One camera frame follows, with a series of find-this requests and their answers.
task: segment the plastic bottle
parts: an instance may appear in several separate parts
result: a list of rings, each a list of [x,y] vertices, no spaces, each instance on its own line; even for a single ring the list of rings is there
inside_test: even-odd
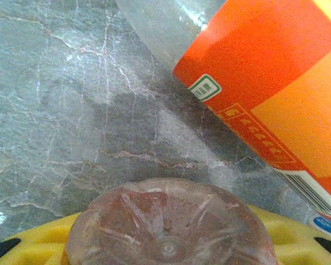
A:
[[[331,0],[116,0],[142,41],[331,219]]]
[[[126,183],[73,224],[71,265],[276,265],[270,236],[234,195],[186,179]]]

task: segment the barcode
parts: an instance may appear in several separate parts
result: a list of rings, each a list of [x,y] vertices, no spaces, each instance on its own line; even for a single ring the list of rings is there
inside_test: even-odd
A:
[[[321,213],[331,216],[331,196],[306,171],[274,170],[303,199]]]

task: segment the green label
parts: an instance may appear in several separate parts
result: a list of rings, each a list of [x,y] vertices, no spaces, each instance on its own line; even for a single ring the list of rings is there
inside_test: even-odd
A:
[[[189,89],[201,101],[206,101],[222,91],[221,86],[209,75],[201,76]]]

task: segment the blue logo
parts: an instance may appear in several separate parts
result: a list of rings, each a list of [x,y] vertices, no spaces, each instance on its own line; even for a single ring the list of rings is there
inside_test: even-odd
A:
[[[328,231],[331,233],[331,221],[324,217],[316,217],[314,218],[314,223],[319,226],[321,229]]]

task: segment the marble countertop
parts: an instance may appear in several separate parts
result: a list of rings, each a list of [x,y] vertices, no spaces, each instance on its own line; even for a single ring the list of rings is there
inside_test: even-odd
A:
[[[0,1],[0,241],[129,181],[312,209],[166,70],[113,0]]]

